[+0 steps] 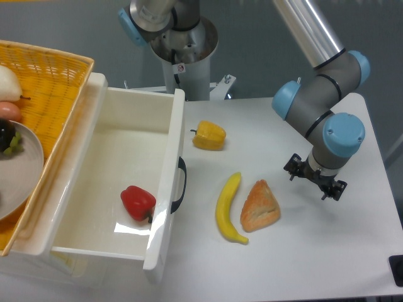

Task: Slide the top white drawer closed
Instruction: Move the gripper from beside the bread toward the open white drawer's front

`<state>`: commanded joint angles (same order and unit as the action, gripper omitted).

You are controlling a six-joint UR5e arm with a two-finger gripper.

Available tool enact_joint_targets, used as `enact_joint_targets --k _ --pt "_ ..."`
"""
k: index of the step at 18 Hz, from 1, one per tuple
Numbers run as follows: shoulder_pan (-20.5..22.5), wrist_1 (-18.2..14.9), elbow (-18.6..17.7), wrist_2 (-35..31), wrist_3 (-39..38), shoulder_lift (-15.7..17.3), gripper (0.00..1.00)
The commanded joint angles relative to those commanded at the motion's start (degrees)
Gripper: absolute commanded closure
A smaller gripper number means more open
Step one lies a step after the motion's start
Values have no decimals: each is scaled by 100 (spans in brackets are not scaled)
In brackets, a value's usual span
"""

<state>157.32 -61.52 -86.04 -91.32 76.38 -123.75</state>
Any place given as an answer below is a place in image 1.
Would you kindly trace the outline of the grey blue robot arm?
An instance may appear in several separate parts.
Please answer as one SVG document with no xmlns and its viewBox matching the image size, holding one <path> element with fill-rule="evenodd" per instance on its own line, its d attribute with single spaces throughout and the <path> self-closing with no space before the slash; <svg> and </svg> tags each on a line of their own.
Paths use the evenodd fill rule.
<svg viewBox="0 0 403 302">
<path fill-rule="evenodd" d="M 315 70 L 309 83 L 290 81 L 272 101 L 278 116 L 312 144 L 305 160 L 293 155 L 285 170 L 338 200 L 346 183 L 336 176 L 358 151 L 365 127 L 356 116 L 332 108 L 368 79 L 370 64 L 360 52 L 344 48 L 315 2 L 274 5 Z M 218 35 L 201 16 L 198 1 L 131 1 L 118 18 L 134 44 L 149 45 L 159 58 L 167 92 L 182 89 L 190 101 L 210 99 L 210 57 Z"/>
</svg>

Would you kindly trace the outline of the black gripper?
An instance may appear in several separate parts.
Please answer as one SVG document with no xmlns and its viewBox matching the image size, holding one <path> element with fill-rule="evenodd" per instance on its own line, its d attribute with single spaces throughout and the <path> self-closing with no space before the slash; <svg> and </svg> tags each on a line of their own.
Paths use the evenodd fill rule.
<svg viewBox="0 0 403 302">
<path fill-rule="evenodd" d="M 293 154 L 290 157 L 289 161 L 284 165 L 283 170 L 290 175 L 290 181 L 293 181 L 295 177 L 300 177 L 319 186 L 323 192 L 321 200 L 331 198 L 339 201 L 348 185 L 344 181 L 335 181 L 333 176 L 323 176 L 320 170 L 314 171 L 307 161 L 302 161 L 298 154 Z"/>
</svg>

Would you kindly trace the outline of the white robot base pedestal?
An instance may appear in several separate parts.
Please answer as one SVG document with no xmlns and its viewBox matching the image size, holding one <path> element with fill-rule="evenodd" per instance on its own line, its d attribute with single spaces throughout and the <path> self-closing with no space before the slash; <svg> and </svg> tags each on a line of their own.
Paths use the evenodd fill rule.
<svg viewBox="0 0 403 302">
<path fill-rule="evenodd" d="M 216 27 L 204 17 L 189 31 L 168 30 L 152 40 L 150 49 L 162 65 L 166 92 L 182 89 L 188 101 L 229 98 L 235 76 L 210 81 L 210 59 L 218 42 Z"/>
</svg>

